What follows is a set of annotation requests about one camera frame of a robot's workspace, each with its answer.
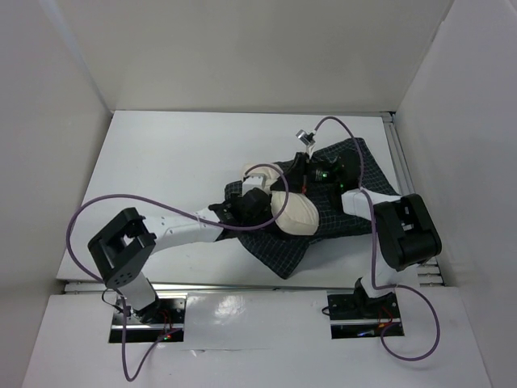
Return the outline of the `cream white pillow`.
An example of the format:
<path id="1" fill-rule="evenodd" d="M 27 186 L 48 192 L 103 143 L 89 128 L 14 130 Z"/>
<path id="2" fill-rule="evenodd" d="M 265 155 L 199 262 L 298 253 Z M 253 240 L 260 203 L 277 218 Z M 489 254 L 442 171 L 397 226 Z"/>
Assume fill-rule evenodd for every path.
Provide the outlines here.
<path id="1" fill-rule="evenodd" d="M 284 205 L 286 197 L 284 191 L 275 191 L 271 188 L 274 183 L 283 183 L 280 174 L 271 168 L 271 165 L 257 167 L 250 173 L 265 177 L 264 189 L 267 194 L 271 194 L 271 210 L 275 216 Z M 275 220 L 275 224 L 288 235 L 312 236 L 317 232 L 319 221 L 318 210 L 306 195 L 289 192 L 287 206 Z"/>

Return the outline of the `dark plaid pillowcase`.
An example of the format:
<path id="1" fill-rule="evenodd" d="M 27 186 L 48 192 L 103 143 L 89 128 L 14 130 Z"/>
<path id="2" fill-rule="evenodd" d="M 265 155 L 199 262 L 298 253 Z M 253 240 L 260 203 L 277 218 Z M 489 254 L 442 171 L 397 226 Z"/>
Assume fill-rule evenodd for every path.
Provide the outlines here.
<path id="1" fill-rule="evenodd" d="M 344 141 L 319 149 L 313 155 L 318 162 L 332 162 L 344 152 L 356 153 L 359 146 L 364 160 L 363 186 L 374 192 L 395 195 L 380 166 L 374 159 L 363 138 Z M 331 184 L 311 183 L 306 197 L 319 213 L 317 232 L 309 237 L 276 237 L 264 231 L 244 233 L 237 237 L 244 248 L 256 259 L 271 269 L 282 279 L 288 279 L 303 260 L 305 253 L 313 244 L 325 239 L 358 236 L 371 233 L 371 222 L 361 217 L 339 213 L 330 204 Z"/>

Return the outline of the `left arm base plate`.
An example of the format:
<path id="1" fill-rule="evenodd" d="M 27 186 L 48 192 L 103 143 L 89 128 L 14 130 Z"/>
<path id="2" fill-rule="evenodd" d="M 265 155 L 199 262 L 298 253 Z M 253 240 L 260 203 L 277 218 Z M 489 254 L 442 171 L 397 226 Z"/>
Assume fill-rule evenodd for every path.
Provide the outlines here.
<path id="1" fill-rule="evenodd" d="M 131 309 L 126 315 L 126 342 L 151 344 L 164 336 L 164 343 L 184 341 L 184 323 L 187 309 L 185 294 L 170 294 L 161 298 L 160 306 L 140 316 Z"/>

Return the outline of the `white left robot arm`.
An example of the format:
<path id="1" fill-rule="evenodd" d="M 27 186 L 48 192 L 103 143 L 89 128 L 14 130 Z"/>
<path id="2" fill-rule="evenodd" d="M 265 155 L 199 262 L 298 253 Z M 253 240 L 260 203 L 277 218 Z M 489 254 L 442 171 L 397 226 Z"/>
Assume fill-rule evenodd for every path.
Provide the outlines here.
<path id="1" fill-rule="evenodd" d="M 139 321 L 149 323 L 165 309 L 142 272 L 153 253 L 191 243 L 236 238 L 241 231 L 222 225 L 249 229 L 271 219 L 271 196 L 258 188 L 209 205 L 192 218 L 146 218 L 137 209 L 126 208 L 89 241 L 88 250 L 106 287 L 125 297 L 128 308 L 123 312 L 130 310 Z"/>

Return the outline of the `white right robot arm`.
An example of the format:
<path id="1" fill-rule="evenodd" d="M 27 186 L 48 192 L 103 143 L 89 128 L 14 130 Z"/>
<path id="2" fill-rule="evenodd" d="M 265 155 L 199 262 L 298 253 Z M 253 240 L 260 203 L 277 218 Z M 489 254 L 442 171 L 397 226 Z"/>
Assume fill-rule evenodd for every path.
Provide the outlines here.
<path id="1" fill-rule="evenodd" d="M 420 195 L 389 196 L 366 189 L 364 157 L 351 150 L 331 162 L 298 153 L 288 175 L 290 188 L 305 194 L 310 188 L 327 186 L 331 209 L 371 223 L 371 269 L 356 281 L 352 298 L 358 315 L 372 316 L 398 289 L 422 296 L 405 285 L 403 277 L 409 268 L 437 256 L 442 243 Z"/>

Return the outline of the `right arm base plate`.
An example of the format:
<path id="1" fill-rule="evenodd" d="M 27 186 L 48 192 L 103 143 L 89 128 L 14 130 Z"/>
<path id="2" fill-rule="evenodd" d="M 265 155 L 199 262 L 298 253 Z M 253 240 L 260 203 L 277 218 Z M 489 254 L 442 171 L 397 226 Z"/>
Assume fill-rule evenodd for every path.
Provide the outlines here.
<path id="1" fill-rule="evenodd" d="M 360 302 L 353 293 L 329 292 L 322 314 L 330 320 L 333 340 L 404 336 L 401 312 L 394 293 L 377 302 Z"/>

